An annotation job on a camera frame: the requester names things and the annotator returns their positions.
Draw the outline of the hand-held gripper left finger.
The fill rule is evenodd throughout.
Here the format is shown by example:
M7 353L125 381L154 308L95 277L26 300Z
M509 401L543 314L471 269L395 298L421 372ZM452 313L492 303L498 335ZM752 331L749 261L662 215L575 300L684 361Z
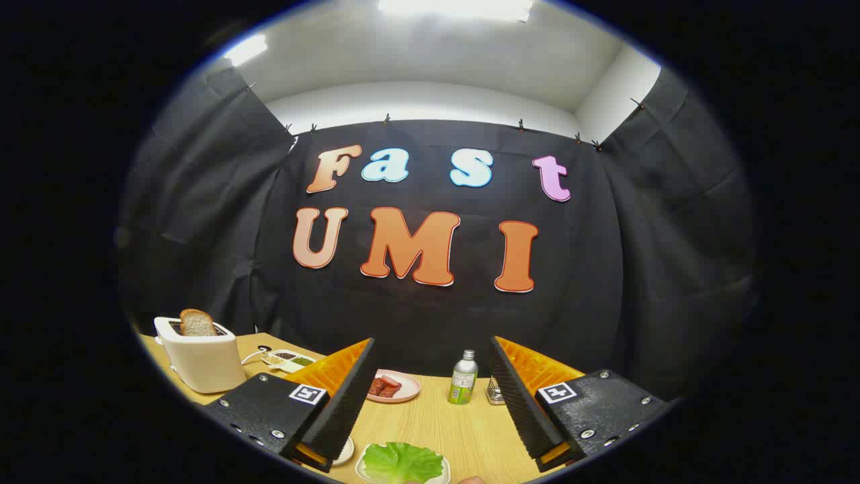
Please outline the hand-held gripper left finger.
M376 374L377 344L369 337L283 378L255 374L204 413L270 453L329 472Z

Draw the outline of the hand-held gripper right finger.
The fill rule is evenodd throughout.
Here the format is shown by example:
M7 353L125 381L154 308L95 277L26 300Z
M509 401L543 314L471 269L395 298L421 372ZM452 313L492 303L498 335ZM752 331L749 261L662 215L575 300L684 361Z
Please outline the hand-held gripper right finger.
M672 408L614 370L580 370L507 338L490 340L492 377L538 471L578 462L640 433Z

